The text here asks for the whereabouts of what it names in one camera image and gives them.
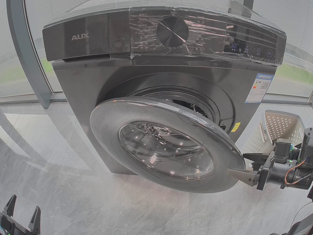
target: energy label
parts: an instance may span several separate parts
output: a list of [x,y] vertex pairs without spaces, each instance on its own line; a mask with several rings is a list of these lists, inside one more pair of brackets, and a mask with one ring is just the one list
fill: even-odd
[[258,73],[245,103],[260,103],[273,78],[274,75]]

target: rotary knob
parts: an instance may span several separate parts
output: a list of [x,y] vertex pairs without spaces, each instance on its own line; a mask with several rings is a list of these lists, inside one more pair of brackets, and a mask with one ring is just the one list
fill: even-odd
[[187,41],[189,36],[188,26],[184,20],[177,17],[163,19],[156,30],[158,39],[168,47],[177,47]]

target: grass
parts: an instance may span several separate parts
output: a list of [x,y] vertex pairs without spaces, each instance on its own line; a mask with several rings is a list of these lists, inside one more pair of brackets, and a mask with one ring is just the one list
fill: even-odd
[[[42,58],[41,60],[42,67],[47,76],[53,75],[54,71],[50,62],[47,61],[46,58]],[[15,65],[8,69],[4,69],[0,71],[0,84],[16,81],[16,80],[25,80],[26,76],[21,67],[21,65]]]
[[313,73],[294,65],[283,63],[277,68],[276,75],[285,77],[291,81],[313,85]]

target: button icon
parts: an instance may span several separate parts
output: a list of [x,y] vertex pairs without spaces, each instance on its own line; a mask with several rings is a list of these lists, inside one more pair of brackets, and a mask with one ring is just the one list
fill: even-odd
[[267,56],[268,57],[271,57],[273,55],[273,51],[271,50],[271,49],[269,49],[268,51],[267,51]]

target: yellow warning sticker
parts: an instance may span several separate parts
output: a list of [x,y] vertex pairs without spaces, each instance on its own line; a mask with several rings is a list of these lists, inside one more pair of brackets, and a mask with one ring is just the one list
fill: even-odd
[[233,127],[233,129],[231,130],[231,132],[237,131],[238,127],[240,126],[240,123],[241,123],[241,122],[236,123],[235,126]]

